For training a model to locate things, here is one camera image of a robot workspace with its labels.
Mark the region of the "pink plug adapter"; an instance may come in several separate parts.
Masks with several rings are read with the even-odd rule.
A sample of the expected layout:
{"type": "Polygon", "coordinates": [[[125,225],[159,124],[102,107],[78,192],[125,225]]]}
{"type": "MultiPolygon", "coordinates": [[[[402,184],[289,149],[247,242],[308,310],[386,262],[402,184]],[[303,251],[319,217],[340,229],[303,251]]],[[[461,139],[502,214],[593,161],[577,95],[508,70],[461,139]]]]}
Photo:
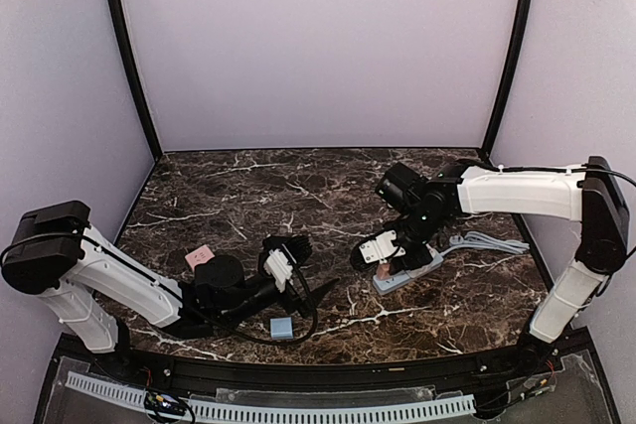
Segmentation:
{"type": "Polygon", "coordinates": [[[392,276],[391,267],[392,265],[388,262],[379,264],[376,270],[376,278],[381,281],[390,279],[392,276]]]}

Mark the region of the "blue plug adapter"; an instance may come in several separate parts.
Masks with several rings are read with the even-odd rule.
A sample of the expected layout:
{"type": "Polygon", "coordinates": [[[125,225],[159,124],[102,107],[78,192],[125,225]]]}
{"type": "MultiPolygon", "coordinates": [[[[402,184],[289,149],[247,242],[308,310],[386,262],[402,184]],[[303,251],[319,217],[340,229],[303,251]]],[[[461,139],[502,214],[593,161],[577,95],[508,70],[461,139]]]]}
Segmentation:
{"type": "Polygon", "coordinates": [[[293,340],[294,330],[291,317],[272,318],[269,321],[270,336],[273,340],[293,340]]]}

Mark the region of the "blue-grey power strip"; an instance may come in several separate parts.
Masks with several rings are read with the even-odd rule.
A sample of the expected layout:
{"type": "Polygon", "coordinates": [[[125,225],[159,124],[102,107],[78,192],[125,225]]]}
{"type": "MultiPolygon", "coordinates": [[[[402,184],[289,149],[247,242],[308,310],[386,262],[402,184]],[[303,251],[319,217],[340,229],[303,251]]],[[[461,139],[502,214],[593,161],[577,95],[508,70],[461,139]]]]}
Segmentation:
{"type": "Polygon", "coordinates": [[[443,262],[443,256],[438,252],[439,254],[439,262],[432,265],[432,266],[428,266],[428,267],[421,267],[419,269],[416,270],[408,270],[408,271],[401,271],[398,274],[391,276],[390,279],[388,280],[378,280],[376,278],[376,274],[373,277],[373,285],[374,288],[376,289],[376,291],[384,296],[387,295],[389,293],[391,293],[392,291],[395,291],[407,284],[409,284],[410,282],[424,276],[427,275],[435,270],[437,270],[442,262],[443,262]]]}

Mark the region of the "pink cube socket adapter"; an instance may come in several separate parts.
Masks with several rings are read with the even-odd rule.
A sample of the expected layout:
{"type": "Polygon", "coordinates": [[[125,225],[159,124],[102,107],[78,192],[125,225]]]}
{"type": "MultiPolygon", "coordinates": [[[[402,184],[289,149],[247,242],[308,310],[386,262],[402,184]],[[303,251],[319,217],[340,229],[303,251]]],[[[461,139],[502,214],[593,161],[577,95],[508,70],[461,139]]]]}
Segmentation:
{"type": "Polygon", "coordinates": [[[208,245],[202,245],[185,256],[186,263],[192,269],[199,265],[206,264],[215,257],[214,252],[208,245]]]}

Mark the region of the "white cube socket adapter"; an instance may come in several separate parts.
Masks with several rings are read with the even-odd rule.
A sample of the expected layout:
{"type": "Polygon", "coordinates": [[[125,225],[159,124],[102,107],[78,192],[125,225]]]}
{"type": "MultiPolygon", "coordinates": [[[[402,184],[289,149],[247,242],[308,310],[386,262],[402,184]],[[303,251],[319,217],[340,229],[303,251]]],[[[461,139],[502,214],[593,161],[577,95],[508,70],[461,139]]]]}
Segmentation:
{"type": "Polygon", "coordinates": [[[424,244],[418,249],[413,249],[408,253],[409,270],[416,270],[421,267],[432,266],[439,262],[438,252],[429,246],[424,244]]]}

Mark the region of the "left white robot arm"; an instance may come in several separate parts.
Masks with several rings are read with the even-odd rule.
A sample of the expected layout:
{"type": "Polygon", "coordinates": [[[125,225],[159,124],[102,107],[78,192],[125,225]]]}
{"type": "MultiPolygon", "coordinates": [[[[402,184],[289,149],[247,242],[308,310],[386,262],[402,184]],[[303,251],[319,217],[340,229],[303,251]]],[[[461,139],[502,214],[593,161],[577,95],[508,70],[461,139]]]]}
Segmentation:
{"type": "Polygon", "coordinates": [[[304,235],[269,236],[254,275],[241,262],[203,245],[186,255],[194,278],[179,281],[154,272],[109,242],[89,221],[89,207],[68,201],[25,212],[1,253],[1,276],[14,290],[38,297],[94,354],[122,353],[129,331],[95,301],[100,293],[135,312],[159,331],[181,340],[230,335],[253,342],[239,324],[273,306],[310,320],[303,336],[263,340],[296,345],[318,327],[318,307],[334,288],[311,289],[302,268],[312,254],[304,235]]]}

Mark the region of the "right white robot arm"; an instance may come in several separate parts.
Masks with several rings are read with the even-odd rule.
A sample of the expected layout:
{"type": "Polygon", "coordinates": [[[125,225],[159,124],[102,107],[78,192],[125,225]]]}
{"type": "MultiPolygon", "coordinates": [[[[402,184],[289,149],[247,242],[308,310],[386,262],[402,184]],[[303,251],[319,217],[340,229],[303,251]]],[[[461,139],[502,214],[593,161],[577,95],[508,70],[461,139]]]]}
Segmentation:
{"type": "Polygon", "coordinates": [[[371,267],[389,263],[396,272],[427,266],[433,261],[429,241],[463,214],[503,212],[576,221],[581,225],[579,247],[528,324],[534,341],[551,344],[631,255],[630,212],[616,182],[619,177],[600,156],[564,167],[495,167],[461,159],[431,178],[396,163],[376,192],[398,217],[357,245],[352,256],[371,267]]]}

